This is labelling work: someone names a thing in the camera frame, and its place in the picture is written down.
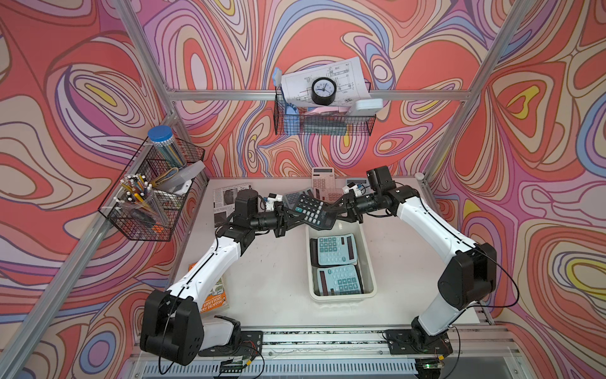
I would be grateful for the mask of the black calculator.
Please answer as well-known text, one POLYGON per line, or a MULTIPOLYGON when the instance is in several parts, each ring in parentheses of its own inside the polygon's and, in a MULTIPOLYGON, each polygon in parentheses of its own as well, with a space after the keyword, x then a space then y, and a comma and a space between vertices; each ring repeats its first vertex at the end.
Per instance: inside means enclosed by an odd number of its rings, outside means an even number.
POLYGON ((302 213, 305 217, 304 224, 312 229, 328 231, 333 229, 336 223, 336 217, 328 212, 329 206, 328 203, 303 194, 294 206, 294 211, 302 213))
POLYGON ((318 239, 311 238, 309 240, 309 254, 310 254, 310 262, 312 267, 319 268, 319 260, 318 260, 318 239))

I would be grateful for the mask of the light blue calculator front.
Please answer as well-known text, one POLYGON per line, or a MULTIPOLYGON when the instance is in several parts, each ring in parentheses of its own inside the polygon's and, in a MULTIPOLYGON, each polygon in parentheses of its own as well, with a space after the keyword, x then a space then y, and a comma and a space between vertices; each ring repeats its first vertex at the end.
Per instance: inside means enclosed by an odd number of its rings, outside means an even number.
POLYGON ((317 269, 320 296, 361 295, 362 286, 354 265, 317 269))

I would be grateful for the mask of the black calculator front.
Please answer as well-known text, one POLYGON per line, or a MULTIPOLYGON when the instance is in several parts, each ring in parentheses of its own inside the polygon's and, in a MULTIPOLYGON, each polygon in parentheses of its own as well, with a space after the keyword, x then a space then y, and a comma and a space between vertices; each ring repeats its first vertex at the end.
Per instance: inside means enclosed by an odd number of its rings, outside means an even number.
POLYGON ((310 262, 312 267, 319 268, 319 260, 318 260, 318 239, 311 238, 309 240, 309 254, 310 254, 310 262))

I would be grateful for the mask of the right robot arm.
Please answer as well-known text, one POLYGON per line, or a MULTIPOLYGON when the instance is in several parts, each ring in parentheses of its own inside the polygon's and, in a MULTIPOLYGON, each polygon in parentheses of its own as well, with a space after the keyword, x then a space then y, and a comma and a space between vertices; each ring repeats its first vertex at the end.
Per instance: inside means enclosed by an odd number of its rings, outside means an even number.
POLYGON ((410 342, 416 351, 426 353, 469 306, 495 291, 496 250, 451 227, 416 189, 394 181, 387 167, 368 171, 367 179, 371 194, 357 197, 350 191, 330 205, 329 211, 339 220, 361 222, 364 214, 386 209, 389 216, 413 227, 445 263, 437 281, 439 294, 411 323, 410 342))

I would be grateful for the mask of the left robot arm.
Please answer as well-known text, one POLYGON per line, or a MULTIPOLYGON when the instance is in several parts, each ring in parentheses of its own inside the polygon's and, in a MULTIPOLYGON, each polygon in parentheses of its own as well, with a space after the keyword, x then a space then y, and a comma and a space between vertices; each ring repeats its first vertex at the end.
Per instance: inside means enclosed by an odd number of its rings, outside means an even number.
POLYGON ((216 229, 215 239, 191 270, 164 292, 154 290, 145 301, 140 349, 156 357, 187 366, 200 352, 218 347, 238 348, 241 325, 222 316, 203 319, 201 308, 211 290, 255 238, 263 232, 283 237, 301 225, 304 217, 274 202, 259 210, 260 196, 244 189, 235 200, 235 210, 216 229))

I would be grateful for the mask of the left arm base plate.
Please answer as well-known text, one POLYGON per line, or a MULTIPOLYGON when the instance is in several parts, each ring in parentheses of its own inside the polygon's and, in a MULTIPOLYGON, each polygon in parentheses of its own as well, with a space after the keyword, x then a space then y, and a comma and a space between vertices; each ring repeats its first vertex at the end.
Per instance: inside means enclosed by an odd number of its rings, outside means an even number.
POLYGON ((198 352, 199 357, 256 356, 262 352, 264 333, 260 330, 244 331, 227 345, 210 347, 198 352))

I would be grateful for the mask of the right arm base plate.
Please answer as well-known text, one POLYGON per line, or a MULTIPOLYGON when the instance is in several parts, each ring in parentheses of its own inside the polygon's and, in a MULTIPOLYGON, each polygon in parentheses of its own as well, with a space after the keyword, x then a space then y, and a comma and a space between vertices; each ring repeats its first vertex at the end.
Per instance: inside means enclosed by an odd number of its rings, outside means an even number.
POLYGON ((453 353, 447 333, 426 336, 422 329, 387 329, 382 332, 391 355, 432 355, 435 357, 453 353))

